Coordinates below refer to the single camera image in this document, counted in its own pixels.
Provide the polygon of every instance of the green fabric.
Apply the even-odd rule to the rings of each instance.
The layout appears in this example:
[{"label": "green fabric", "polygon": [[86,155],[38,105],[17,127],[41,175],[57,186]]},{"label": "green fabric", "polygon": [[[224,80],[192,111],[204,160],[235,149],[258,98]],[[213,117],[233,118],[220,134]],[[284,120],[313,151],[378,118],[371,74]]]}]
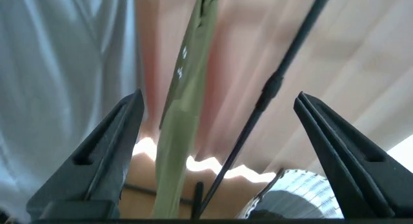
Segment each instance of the green fabric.
[{"label": "green fabric", "polygon": [[177,218],[185,163],[194,145],[217,15],[217,0],[197,0],[166,99],[157,145],[153,218]]}]

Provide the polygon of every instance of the brown floor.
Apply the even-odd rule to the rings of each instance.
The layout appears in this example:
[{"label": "brown floor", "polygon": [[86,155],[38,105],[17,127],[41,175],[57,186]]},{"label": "brown floor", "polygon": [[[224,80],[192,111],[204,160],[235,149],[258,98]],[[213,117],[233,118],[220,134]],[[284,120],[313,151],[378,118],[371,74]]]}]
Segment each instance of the brown floor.
[{"label": "brown floor", "polygon": [[[204,195],[212,184],[215,174],[211,170],[186,172],[183,188],[184,198],[192,199],[195,184],[203,181]],[[145,154],[136,155],[130,163],[126,182],[140,187],[155,189],[155,164]],[[245,178],[224,179],[201,218],[234,218],[266,184],[251,183]],[[122,218],[149,218],[155,197],[125,188],[122,191],[119,209]],[[190,217],[190,206],[181,205],[179,218]]]}]

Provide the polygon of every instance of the beige curtain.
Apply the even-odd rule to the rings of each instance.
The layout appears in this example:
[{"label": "beige curtain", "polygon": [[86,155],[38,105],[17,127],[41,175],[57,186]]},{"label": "beige curtain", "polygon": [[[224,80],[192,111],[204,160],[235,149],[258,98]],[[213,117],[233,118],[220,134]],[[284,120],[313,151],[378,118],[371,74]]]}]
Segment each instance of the beige curtain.
[{"label": "beige curtain", "polygon": [[[193,154],[223,162],[314,0],[219,0]],[[157,141],[195,0],[137,0],[149,119]],[[292,106],[322,99],[385,150],[413,133],[413,0],[330,0],[236,166],[322,169]]]}]

